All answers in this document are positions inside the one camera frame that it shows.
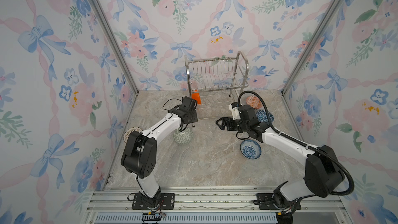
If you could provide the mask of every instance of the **metal bracket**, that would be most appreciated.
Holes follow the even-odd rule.
[[[257,202],[258,207],[260,210],[279,210],[279,208],[275,207],[274,204],[266,204],[266,203],[261,203],[261,202],[267,202],[272,200],[272,195],[273,193],[257,193]],[[297,210],[301,209],[300,203],[298,204]]]
[[[160,203],[162,204],[162,210],[173,210],[174,209],[174,198],[176,194],[174,193],[160,193]],[[141,194],[135,194],[134,200],[132,201],[131,209],[133,210],[148,210],[142,199]]]

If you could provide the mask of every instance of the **metal corner post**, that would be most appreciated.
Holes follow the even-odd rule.
[[[115,36],[113,35],[112,29],[109,25],[108,20],[105,17],[105,13],[104,13],[99,1],[98,0],[89,0],[89,2],[91,4],[95,14],[97,15],[98,22],[101,25],[106,37],[109,40],[109,44],[110,44],[113,52],[115,53],[117,61],[121,65],[121,69],[122,69],[123,73],[125,74],[128,83],[132,87],[135,96],[137,96],[138,95],[137,85],[134,83],[134,79],[130,73],[130,70],[126,64],[126,61],[123,58],[123,55],[122,55],[122,52],[121,52],[119,46],[117,45],[117,40],[115,39]]]
[[[341,6],[344,0],[333,0],[329,7],[326,9],[325,16],[322,18],[319,25],[316,27],[312,38],[308,42],[307,48],[303,51],[301,58],[298,60],[296,66],[293,68],[287,82],[282,88],[282,95],[288,92],[289,88],[293,85],[296,77],[299,75],[302,67],[304,66],[305,62],[307,61],[308,57],[311,55],[312,51],[314,50],[316,44],[321,39],[322,35],[326,31],[329,23],[331,22],[332,18],[338,12],[338,8]]]

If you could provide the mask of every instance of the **metal dish rack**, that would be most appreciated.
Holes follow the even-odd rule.
[[[242,56],[245,72],[239,66]],[[248,87],[249,62],[242,51],[236,57],[189,61],[185,56],[189,95],[199,93],[202,104],[197,105],[198,119],[231,116],[228,105],[237,101],[236,89]]]

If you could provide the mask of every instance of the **floral wallpaper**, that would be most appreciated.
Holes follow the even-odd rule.
[[[186,90],[184,56],[228,57],[239,50],[250,63],[250,88],[281,89],[330,4],[330,0],[99,1],[140,90]]]
[[[356,224],[398,223],[397,1],[344,0],[286,94],[306,142],[354,178],[341,199]]]
[[[0,223],[78,223],[134,93],[87,0],[0,3]]]

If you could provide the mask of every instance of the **blue floral bowl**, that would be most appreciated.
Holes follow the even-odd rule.
[[[256,115],[257,115],[258,121],[268,123],[267,114],[266,114],[265,110],[258,110],[256,112]],[[270,113],[270,112],[269,112],[269,117],[270,117],[271,123],[272,123],[274,121],[274,117],[273,117],[272,113]]]
[[[260,145],[251,139],[246,139],[240,144],[240,151],[248,159],[257,159],[261,155]]]

